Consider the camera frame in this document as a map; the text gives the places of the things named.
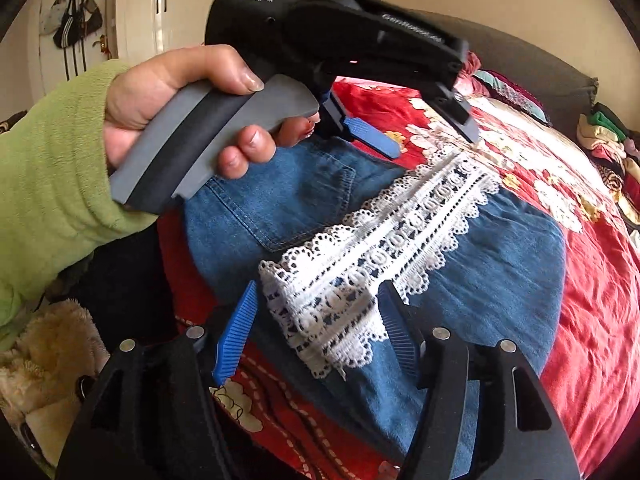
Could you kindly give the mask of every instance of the blue ridged pad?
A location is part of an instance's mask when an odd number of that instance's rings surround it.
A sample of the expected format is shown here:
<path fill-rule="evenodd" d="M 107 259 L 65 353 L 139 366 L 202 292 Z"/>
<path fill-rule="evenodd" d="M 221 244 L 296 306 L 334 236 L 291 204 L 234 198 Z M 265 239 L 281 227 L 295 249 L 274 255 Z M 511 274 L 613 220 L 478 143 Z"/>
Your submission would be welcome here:
<path fill-rule="evenodd" d="M 236 373 L 240 354 L 249 337 L 257 310 L 258 288 L 255 281 L 251 281 L 218 340 L 216 366 L 211 372 L 211 376 L 218 386 L 222 386 L 229 377 Z"/>
<path fill-rule="evenodd" d="M 378 309 L 400 368 L 405 375 L 417 381 L 420 365 L 419 343 L 412 338 L 414 328 L 409 326 L 410 320 L 402 315 L 401 309 L 406 308 L 391 280 L 385 280 L 378 288 Z"/>
<path fill-rule="evenodd" d="M 386 158 L 398 158 L 400 156 L 400 144 L 387 137 L 379 129 L 374 128 L 367 121 L 359 117 L 347 117 L 342 121 L 349 133 L 356 139 L 376 150 Z"/>

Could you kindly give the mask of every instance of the stuffed animal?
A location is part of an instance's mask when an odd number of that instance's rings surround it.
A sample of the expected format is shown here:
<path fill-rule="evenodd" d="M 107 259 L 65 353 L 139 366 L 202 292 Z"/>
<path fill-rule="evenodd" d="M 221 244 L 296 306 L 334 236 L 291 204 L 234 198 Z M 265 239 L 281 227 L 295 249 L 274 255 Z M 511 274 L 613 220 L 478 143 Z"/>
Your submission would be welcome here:
<path fill-rule="evenodd" d="M 0 353 L 0 408 L 34 458 L 56 467 L 80 411 L 80 378 L 109 359 L 91 315 L 71 300 L 42 307 Z"/>

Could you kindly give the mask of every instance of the bag hanging on door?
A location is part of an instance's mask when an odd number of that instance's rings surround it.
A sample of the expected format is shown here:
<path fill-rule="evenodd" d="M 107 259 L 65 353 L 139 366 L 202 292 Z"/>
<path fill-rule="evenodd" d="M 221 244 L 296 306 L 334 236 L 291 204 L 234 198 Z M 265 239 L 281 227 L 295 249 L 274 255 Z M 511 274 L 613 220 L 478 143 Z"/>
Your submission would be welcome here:
<path fill-rule="evenodd" d="M 60 27 L 53 35 L 53 43 L 58 48 L 73 46 L 80 39 L 80 32 L 76 0 L 69 0 Z"/>
<path fill-rule="evenodd" d="M 86 38 L 102 28 L 102 13 L 95 0 L 82 0 L 82 36 Z M 89 13 L 89 19 L 84 20 L 84 11 Z"/>
<path fill-rule="evenodd" d="M 66 11 L 66 0 L 56 0 L 40 20 L 40 35 L 48 36 L 60 28 L 62 17 Z"/>

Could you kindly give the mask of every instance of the black tool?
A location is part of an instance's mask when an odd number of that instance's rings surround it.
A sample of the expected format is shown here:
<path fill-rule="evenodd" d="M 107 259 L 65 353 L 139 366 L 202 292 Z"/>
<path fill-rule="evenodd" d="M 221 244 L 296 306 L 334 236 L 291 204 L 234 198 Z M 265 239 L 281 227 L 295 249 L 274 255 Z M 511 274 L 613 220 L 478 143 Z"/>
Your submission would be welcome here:
<path fill-rule="evenodd" d="M 468 381 L 480 381 L 471 469 L 465 480 L 579 480 L 564 427 L 516 343 L 464 341 L 404 304 L 393 283 L 378 289 L 378 308 L 398 363 L 418 389 L 429 389 L 398 480 L 449 480 Z"/>
<path fill-rule="evenodd" d="M 215 373 L 225 327 L 237 323 L 233 312 L 244 313 L 241 338 L 248 333 L 255 283 L 247 291 L 248 303 L 243 297 L 235 308 L 216 309 L 203 326 L 174 341 L 151 348 L 124 341 L 84 400 L 56 478 L 274 478 L 267 471 L 245 476 L 243 463 L 231 459 L 208 390 L 238 364 Z M 378 306 L 402 369 L 417 388 L 429 389 L 399 480 L 449 480 L 468 381 L 481 383 L 480 410 L 471 470 L 463 479 L 580 479 L 558 415 L 516 343 L 466 342 L 434 324 L 425 309 L 405 305 L 389 281 L 380 286 Z"/>
<path fill-rule="evenodd" d="M 348 118 L 330 96 L 339 75 L 418 89 L 457 131 L 478 139 L 466 101 L 453 90 L 466 41 L 399 7 L 378 0 L 215 0 L 205 43 L 234 46 L 264 90 L 231 96 L 204 81 L 181 90 L 111 176 L 116 202 L 159 214 L 200 189 L 240 128 L 258 123 L 274 130 L 286 117 L 312 115 L 319 103 L 319 134 L 399 156 L 395 142 Z"/>

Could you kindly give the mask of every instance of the denim fabric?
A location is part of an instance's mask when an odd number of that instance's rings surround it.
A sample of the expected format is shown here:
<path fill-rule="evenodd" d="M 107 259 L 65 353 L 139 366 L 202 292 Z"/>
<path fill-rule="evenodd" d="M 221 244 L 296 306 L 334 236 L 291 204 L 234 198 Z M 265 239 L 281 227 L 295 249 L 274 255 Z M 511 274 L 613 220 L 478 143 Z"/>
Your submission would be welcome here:
<path fill-rule="evenodd" d="M 309 139 L 278 150 L 237 181 L 210 180 L 186 203 L 188 243 L 200 273 L 221 302 L 237 301 L 257 278 L 260 260 L 291 246 L 388 187 L 404 170 L 340 139 Z M 554 341 L 564 281 L 564 237 L 556 222 L 507 190 L 489 197 L 469 220 L 444 268 L 410 303 L 472 342 L 516 341 L 540 373 Z M 285 342 L 263 303 L 251 338 L 290 385 L 346 430 L 400 462 L 411 443 L 424 393 L 401 373 L 389 341 L 373 343 L 374 361 L 323 380 Z M 454 476 L 468 470 L 478 415 L 478 388 L 467 394 Z"/>

